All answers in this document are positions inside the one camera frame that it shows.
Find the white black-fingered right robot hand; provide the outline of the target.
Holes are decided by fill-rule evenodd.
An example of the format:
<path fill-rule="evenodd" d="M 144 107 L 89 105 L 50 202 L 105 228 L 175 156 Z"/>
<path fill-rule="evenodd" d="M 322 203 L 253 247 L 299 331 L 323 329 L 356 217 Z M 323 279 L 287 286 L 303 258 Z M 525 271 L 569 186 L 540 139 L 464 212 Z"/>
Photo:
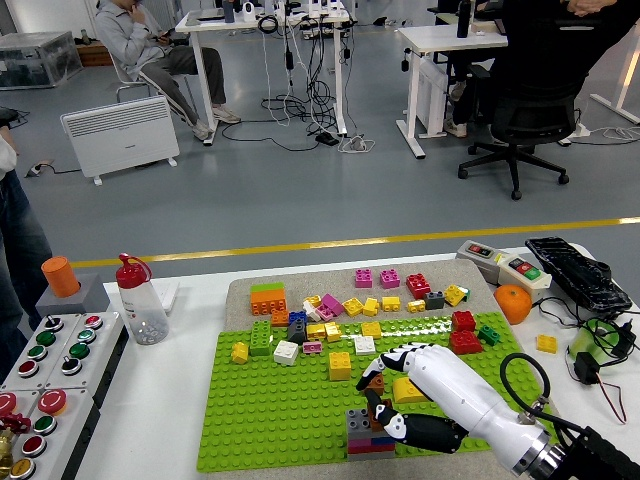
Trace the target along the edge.
<path fill-rule="evenodd" d="M 411 383 L 445 414 L 402 414 L 368 392 L 375 418 L 396 442 L 453 453 L 465 436 L 480 438 L 514 475 L 544 477 L 543 460 L 550 439 L 544 427 L 522 423 L 503 397 L 451 350 L 423 343 L 394 348 L 371 362 L 356 389 L 364 390 L 386 368 L 407 373 Z"/>

